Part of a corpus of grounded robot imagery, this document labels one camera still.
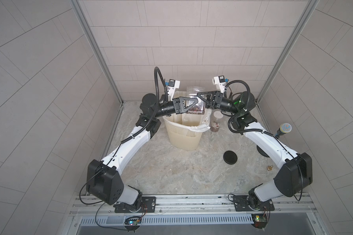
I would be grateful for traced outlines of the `black lidded glass jar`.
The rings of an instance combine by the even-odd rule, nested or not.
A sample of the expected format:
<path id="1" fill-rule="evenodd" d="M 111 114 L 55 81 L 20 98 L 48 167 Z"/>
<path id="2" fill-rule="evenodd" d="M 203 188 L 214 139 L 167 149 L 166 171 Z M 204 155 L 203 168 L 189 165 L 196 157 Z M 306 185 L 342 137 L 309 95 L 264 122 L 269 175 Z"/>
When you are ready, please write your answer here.
<path id="1" fill-rule="evenodd" d="M 195 101 L 197 101 L 197 103 L 187 111 L 188 114 L 203 115 L 205 113 L 204 102 L 197 97 L 197 93 L 205 92 L 205 91 L 206 89 L 203 87 L 198 87 L 198 86 L 187 87 L 186 96 L 188 98 L 194 99 L 194 100 L 189 100 L 187 105 L 190 106 L 191 104 L 194 104 Z"/>

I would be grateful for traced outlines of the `black round jar lid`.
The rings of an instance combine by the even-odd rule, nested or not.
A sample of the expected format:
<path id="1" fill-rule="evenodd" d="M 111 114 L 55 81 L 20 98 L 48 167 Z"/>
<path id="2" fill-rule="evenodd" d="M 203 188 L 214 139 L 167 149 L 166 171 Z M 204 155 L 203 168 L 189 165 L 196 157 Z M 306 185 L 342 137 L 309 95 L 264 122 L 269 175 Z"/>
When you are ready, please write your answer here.
<path id="1" fill-rule="evenodd" d="M 225 163 L 233 165 L 237 162 L 238 157 L 235 152 L 228 150 L 223 154 L 223 160 Z"/>

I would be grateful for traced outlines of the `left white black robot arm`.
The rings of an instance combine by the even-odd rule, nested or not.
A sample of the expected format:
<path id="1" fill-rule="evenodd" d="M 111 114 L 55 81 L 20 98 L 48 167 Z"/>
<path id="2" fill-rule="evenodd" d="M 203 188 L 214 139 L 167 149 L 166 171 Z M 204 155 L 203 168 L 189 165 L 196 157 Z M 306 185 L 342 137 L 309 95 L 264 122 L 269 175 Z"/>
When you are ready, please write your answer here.
<path id="1" fill-rule="evenodd" d="M 129 136 L 112 153 L 88 165 L 84 185 L 86 191 L 108 205 L 122 203 L 131 211 L 139 210 L 142 193 L 123 183 L 123 170 L 137 151 L 158 131 L 161 125 L 159 117 L 186 113 L 196 104 L 197 98 L 178 97 L 160 103 L 155 94 L 145 95 L 140 104 L 142 113 Z"/>

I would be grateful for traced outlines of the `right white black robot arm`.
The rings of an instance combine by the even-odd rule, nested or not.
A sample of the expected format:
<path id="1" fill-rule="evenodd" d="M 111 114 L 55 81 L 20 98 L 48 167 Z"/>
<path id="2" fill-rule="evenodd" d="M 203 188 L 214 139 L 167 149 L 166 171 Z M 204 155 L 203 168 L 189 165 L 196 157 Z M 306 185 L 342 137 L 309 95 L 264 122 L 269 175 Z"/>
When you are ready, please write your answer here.
<path id="1" fill-rule="evenodd" d="M 279 168 L 273 180 L 249 191 L 248 202 L 253 210 L 273 198 L 293 197 L 312 184 L 312 158 L 307 153 L 300 154 L 284 145 L 250 114 L 256 106 L 253 94 L 243 92 L 234 100 L 219 91 L 201 92 L 197 96 L 208 109 L 232 113 L 228 121 L 229 130 L 253 141 L 261 155 L 269 157 Z"/>

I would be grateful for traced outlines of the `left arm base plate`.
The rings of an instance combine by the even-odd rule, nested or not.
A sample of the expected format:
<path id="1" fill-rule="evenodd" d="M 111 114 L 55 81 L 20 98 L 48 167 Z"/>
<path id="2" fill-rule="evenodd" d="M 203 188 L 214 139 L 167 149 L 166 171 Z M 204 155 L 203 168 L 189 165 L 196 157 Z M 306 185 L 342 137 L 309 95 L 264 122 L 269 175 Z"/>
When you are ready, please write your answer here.
<path id="1" fill-rule="evenodd" d="M 142 196 L 134 204 L 119 203 L 114 205 L 115 213 L 152 213 L 155 212 L 156 197 Z"/>

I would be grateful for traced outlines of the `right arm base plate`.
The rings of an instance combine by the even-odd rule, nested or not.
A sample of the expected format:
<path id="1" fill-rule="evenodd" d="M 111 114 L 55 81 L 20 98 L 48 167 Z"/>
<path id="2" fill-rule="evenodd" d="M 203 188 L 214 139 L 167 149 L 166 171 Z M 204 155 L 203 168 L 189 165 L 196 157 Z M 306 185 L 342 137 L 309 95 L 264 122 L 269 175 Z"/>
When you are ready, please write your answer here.
<path id="1" fill-rule="evenodd" d="M 234 195 L 232 196 L 232 201 L 237 212 L 264 212 L 275 210 L 271 199 L 265 202 L 261 202 L 256 197 L 252 197 L 250 195 Z"/>

